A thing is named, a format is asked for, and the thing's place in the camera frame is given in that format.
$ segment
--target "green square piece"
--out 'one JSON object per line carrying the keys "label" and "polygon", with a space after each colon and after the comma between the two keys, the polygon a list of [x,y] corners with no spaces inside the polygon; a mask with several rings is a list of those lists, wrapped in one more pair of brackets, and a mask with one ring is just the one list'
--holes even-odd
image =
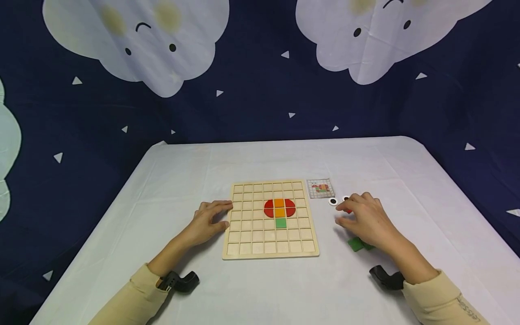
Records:
{"label": "green square piece", "polygon": [[365,243],[364,241],[361,240],[361,243],[363,243],[363,247],[367,250],[367,251],[371,251],[375,248],[375,246],[372,246],[370,244],[367,244]]}
{"label": "green square piece", "polygon": [[354,252],[357,252],[363,249],[365,246],[363,245],[363,241],[359,239],[359,237],[352,238],[348,241],[348,245]]}
{"label": "green square piece", "polygon": [[287,228],[287,220],[285,218],[276,218],[276,228]]}

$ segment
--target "wooden board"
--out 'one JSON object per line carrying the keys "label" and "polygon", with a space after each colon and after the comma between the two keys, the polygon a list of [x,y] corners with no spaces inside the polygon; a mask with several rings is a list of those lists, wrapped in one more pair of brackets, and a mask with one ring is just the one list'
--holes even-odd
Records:
{"label": "wooden board", "polygon": [[231,185],[233,209],[222,258],[318,256],[305,184],[288,179]]}

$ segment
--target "dark blue backdrop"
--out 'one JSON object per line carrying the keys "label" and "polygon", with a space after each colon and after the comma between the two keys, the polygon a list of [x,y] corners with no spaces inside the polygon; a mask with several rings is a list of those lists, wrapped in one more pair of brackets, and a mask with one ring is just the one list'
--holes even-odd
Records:
{"label": "dark blue backdrop", "polygon": [[[161,98],[60,46],[41,1],[0,5],[0,77],[22,130],[6,178],[11,208],[0,222],[0,323],[28,322],[142,155],[161,140],[407,135],[520,253],[520,218],[506,212],[520,208],[520,4],[492,1],[366,86],[318,64],[295,6],[230,0],[212,66]],[[289,60],[280,57],[286,50]],[[416,81],[420,72],[428,78]],[[83,85],[71,85],[75,76]],[[218,98],[217,89],[224,91]],[[467,142],[476,150],[465,151]],[[48,282],[42,275],[50,270]]]}

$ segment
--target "finger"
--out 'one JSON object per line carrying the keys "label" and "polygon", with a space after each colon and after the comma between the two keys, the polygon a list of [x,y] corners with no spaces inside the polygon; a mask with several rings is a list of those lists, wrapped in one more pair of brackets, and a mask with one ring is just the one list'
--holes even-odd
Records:
{"label": "finger", "polygon": [[199,206],[199,210],[204,210],[207,206],[208,206],[208,202],[201,202],[200,206]]}
{"label": "finger", "polygon": [[227,227],[229,227],[229,222],[227,221],[221,221],[211,225],[213,235],[226,230]]}
{"label": "finger", "polygon": [[231,210],[232,208],[233,208],[233,203],[216,205],[210,209],[210,211],[211,211],[210,218],[213,218],[216,214],[218,214],[222,211]]}
{"label": "finger", "polygon": [[365,202],[365,199],[361,195],[359,195],[358,193],[352,193],[352,195],[348,199],[351,200],[351,201],[357,202],[357,203]]}
{"label": "finger", "polygon": [[336,218],[336,223],[343,228],[352,231],[353,233],[356,233],[357,229],[357,221],[350,220],[347,218]]}
{"label": "finger", "polygon": [[372,202],[372,203],[374,202],[374,197],[372,196],[372,194],[370,194],[368,192],[361,194],[361,197],[369,202]]}
{"label": "finger", "polygon": [[213,209],[214,207],[221,205],[221,204],[230,204],[232,201],[213,201],[210,205],[207,206],[208,209]]}
{"label": "finger", "polygon": [[351,199],[348,199],[346,201],[341,202],[336,206],[336,210],[338,211],[356,211],[359,206],[359,203],[352,201]]}

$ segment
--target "table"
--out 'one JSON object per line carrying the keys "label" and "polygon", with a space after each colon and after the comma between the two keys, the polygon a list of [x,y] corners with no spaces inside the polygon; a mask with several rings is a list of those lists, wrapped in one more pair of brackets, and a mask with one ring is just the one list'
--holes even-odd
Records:
{"label": "table", "polygon": [[[423,145],[408,137],[152,147],[31,324],[87,324],[128,278],[180,232],[201,201],[231,183],[330,177],[338,197],[371,192],[426,258],[492,324],[518,324],[520,260]],[[310,200],[321,255],[223,261],[223,237],[193,249],[154,324],[418,324],[401,293],[370,278],[378,250],[354,253],[327,199]]]}

